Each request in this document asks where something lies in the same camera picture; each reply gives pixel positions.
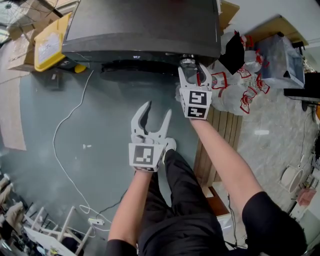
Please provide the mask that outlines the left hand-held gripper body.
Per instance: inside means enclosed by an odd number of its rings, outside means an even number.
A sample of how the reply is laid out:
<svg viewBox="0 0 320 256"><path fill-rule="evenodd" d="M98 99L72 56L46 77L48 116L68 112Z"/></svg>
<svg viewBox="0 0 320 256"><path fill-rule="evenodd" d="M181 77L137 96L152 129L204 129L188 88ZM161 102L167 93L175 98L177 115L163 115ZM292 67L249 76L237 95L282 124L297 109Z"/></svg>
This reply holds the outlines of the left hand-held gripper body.
<svg viewBox="0 0 320 256"><path fill-rule="evenodd" d="M144 134L143 130L134 129L128 144L129 165L135 171L157 172L165 153L166 136L166 131Z"/></svg>

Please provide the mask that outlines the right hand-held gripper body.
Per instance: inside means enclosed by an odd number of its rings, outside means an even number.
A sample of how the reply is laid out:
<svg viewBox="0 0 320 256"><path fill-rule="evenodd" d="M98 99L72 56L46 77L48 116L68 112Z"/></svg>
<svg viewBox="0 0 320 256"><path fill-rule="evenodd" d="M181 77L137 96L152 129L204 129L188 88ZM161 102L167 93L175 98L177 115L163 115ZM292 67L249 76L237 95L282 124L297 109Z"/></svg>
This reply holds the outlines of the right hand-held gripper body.
<svg viewBox="0 0 320 256"><path fill-rule="evenodd" d="M206 120L212 102L212 92L197 88L180 88L180 102L184 116Z"/></svg>

